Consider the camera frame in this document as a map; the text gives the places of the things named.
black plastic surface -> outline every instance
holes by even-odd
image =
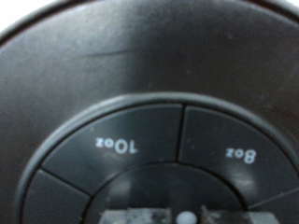
[[[67,138],[42,166],[94,194],[131,166],[175,161],[181,112],[181,105],[146,105],[106,116]]]
[[[0,223],[18,222],[28,176],[73,130],[64,124],[142,93],[238,105],[286,137],[298,169],[298,40],[298,23],[239,0],[88,1],[24,28],[0,48]]]
[[[178,164],[137,167],[99,191],[84,223],[97,224],[104,210],[127,207],[171,208],[175,220],[183,211],[198,214],[204,204],[209,209],[243,210],[233,191],[214,175]]]
[[[269,211],[281,224],[295,224],[299,220],[299,189],[282,194],[269,202],[253,205],[250,210]]]
[[[79,224],[90,197],[39,170],[28,190],[22,224]]]
[[[290,161],[268,137],[209,109],[186,108],[179,161],[221,175],[248,205],[299,187]]]

10oz label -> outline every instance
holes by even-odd
[[[114,148],[118,154],[135,154],[138,149],[135,148],[135,141],[126,141],[124,139],[113,140],[111,138],[96,138],[95,146],[102,148]]]
[[[234,149],[229,147],[226,148],[226,158],[242,159],[245,164],[253,164],[256,158],[256,151],[254,149],[244,150],[242,148]]]

curved edge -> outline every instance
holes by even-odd
[[[28,29],[32,25],[50,17],[66,8],[75,7],[79,4],[87,2],[87,0],[61,0],[49,3],[40,7],[33,12],[19,18],[7,28],[0,31],[0,48],[5,45],[11,38],[18,35],[22,31]]]
[[[113,112],[123,110],[138,105],[150,104],[187,104],[197,105],[204,108],[214,109],[230,116],[234,116],[247,124],[255,127],[264,135],[268,136],[275,144],[280,147],[282,152],[291,161],[292,166],[299,173],[298,158],[290,142],[273,125],[259,118],[254,113],[238,105],[206,95],[183,92],[158,92],[143,94],[127,94],[118,96],[93,105],[82,111],[77,116],[63,124],[59,129],[52,133],[36,150],[36,153],[27,164],[19,182],[15,198],[14,217],[15,224],[21,224],[21,214],[26,191],[33,178],[33,173],[39,168],[41,162],[51,153],[70,134],[79,128]]]
[[[243,0],[259,7],[273,11],[291,21],[299,23],[299,2],[295,0]]]

8oz label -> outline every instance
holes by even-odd
[[[226,158],[243,160],[245,164],[253,164],[255,162],[256,155],[257,153],[254,149],[244,150],[242,148],[226,148]]]

white dot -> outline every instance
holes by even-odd
[[[185,211],[177,216],[177,224],[196,224],[196,222],[197,217],[193,212]]]

